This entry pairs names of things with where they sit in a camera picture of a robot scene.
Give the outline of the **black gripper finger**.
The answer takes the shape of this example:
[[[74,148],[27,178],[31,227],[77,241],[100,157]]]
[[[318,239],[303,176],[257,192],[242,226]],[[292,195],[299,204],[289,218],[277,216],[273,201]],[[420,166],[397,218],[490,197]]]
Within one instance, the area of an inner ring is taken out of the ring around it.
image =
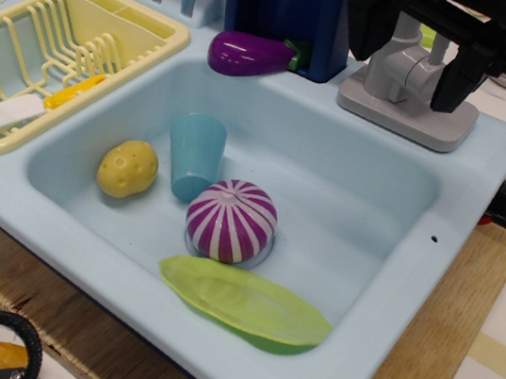
[[[400,9],[393,0],[348,0],[349,47],[364,61],[392,38]]]
[[[454,112],[489,76],[496,52],[478,44],[459,45],[455,58],[445,66],[430,102],[434,111]]]

